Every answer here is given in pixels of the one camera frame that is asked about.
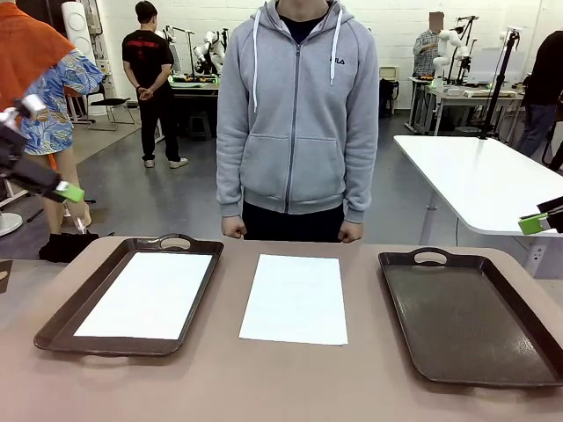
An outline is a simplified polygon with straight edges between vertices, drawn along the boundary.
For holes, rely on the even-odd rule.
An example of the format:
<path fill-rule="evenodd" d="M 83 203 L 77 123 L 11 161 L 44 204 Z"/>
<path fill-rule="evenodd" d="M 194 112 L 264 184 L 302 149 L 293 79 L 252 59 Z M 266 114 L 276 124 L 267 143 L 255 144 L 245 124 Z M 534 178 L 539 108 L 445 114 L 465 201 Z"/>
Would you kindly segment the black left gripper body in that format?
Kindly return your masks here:
<path fill-rule="evenodd" d="M 1 126 L 1 176 L 9 177 L 25 152 L 26 138 L 11 127 Z"/>

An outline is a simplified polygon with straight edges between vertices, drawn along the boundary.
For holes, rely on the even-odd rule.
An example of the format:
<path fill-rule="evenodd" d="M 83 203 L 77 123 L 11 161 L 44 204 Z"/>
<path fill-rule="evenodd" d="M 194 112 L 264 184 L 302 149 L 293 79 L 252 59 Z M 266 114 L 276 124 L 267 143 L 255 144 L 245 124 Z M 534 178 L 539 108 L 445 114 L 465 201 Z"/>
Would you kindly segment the person's left hand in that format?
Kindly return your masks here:
<path fill-rule="evenodd" d="M 351 244 L 361 240 L 364 234 L 364 226 L 362 223 L 354 223 L 344 221 L 340 226 L 339 241 L 344 244 Z"/>

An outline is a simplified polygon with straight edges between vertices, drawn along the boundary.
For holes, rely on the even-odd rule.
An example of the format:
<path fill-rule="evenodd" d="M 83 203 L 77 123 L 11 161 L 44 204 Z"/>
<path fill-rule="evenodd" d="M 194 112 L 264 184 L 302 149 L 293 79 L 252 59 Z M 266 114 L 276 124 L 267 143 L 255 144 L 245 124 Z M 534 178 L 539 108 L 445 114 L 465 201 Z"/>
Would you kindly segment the person's right hand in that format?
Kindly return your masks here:
<path fill-rule="evenodd" d="M 223 217 L 221 229 L 224 236 L 234 239 L 242 239 L 246 234 L 246 227 L 240 215 Z"/>

